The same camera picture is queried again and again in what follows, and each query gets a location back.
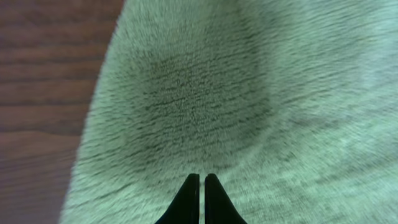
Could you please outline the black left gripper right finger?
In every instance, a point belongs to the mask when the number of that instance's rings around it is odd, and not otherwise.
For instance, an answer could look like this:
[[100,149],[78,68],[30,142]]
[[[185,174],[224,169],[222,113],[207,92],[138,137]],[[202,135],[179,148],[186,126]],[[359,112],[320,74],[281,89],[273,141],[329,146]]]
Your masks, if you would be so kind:
[[205,178],[205,223],[247,224],[215,174],[208,174]]

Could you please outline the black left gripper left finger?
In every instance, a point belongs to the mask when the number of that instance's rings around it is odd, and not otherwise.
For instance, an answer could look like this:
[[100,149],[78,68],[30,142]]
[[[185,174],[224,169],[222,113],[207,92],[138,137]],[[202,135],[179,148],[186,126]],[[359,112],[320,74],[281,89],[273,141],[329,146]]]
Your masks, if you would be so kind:
[[155,224],[199,224],[200,176],[189,174],[164,214]]

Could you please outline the light green cloth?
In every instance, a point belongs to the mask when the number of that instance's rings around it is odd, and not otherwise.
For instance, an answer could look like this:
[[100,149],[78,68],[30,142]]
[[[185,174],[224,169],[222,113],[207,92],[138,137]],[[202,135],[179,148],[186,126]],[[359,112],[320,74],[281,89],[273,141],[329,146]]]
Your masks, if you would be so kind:
[[215,173],[249,223],[397,222],[397,2],[126,1],[61,223]]

